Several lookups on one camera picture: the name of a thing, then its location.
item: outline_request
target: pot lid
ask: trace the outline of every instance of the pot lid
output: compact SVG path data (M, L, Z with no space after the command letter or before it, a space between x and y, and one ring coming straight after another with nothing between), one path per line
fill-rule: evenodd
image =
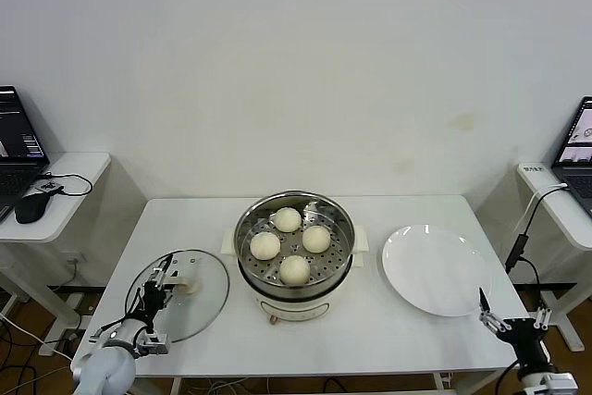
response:
M135 278L126 297L126 312L138 290L142 294L142 285L154 268L169 255L152 261ZM165 309L156 314L154 328L166 333L171 342L190 338L208 327L222 311L228 297L226 268L218 258L202 250L173 252L165 283L175 287Z

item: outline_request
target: laptop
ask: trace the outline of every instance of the laptop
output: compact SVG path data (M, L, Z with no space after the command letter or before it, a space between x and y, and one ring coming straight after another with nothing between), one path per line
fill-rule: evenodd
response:
M48 165L17 90L0 87L0 220Z
M582 100L551 169L592 216L592 97Z

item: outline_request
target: white plate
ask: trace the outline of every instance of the white plate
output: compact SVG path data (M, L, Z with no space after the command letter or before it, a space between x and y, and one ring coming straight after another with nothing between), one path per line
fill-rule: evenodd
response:
M491 292L491 271L465 238L430 225L404 227L388 238L382 264L392 287L434 315L469 315L479 288Z

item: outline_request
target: steamed bun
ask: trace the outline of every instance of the steamed bun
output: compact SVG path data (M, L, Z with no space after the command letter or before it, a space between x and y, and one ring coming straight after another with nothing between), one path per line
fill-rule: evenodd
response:
M279 278L287 286L306 284L311 276L311 267L301 256L288 256L279 266Z
M279 253L279 238L264 231L251 239L251 254L259 261L267 261Z
M322 253L329 248L331 234L323 226L312 226L302 234L302 245L310 253Z
M289 233L300 228L302 217L292 207L280 208L274 216L274 225L279 231Z

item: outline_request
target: white table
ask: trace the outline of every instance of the white table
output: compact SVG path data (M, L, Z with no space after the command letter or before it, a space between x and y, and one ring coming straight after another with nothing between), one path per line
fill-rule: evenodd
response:
M76 173L88 179L92 184L101 177L110 162L107 153L49 154L49 158L51 164L47 171L56 175ZM64 185L67 192L76 193L88 189L88 184L80 179L60 178L53 180ZM28 194L35 192L38 191L31 189ZM74 308L80 303L82 295L74 293L68 297L67 302L62 301L47 288L45 282L38 279L37 270L30 262L27 262L26 254L19 252L19 246L42 243L48 255L54 254L56 249L52 248L51 241L60 235L84 199L85 196L57 195L50 200L45 214L36 222L19 224L14 211L12 211L0 223L0 287L13 294L9 304L3 309L3 313L6 315L17 299L23 301L31 296L57 318L45 337L48 341L60 339L68 327L73 328L78 325L80 316ZM88 321L89 319L84 317L80 326L84 328ZM52 353L49 348L44 346L40 349L42 355Z
M322 318L271 326L243 281L236 258L219 254L222 238L254 198L150 201L129 239L76 352L88 353L99 326L123 315L136 275L171 250L202 249L216 254L230 277L228 301L205 331L173 344L169 355L137 360L137 375L152 376L322 376L487 371L458 387L473 393L515 359L478 320L429 315L408 304L389 286L379 255L387 237L410 224L435 224L462 234L491 265L490 302L502 317L527 316L473 211L462 196L336 198L355 224L364 226L370 252L354 268L337 303ZM279 345L296 351L280 357Z
M538 162L520 164L518 173L532 192L561 182L549 168ZM568 191L552 193L545 198L542 206L574 247L584 252L592 252L592 219L571 193ZM567 315L590 295L592 295L592 273L580 277L575 287L559 300L555 298L552 291L541 293L545 304L553 310L550 324L557 326L572 352L582 352L585 346Z

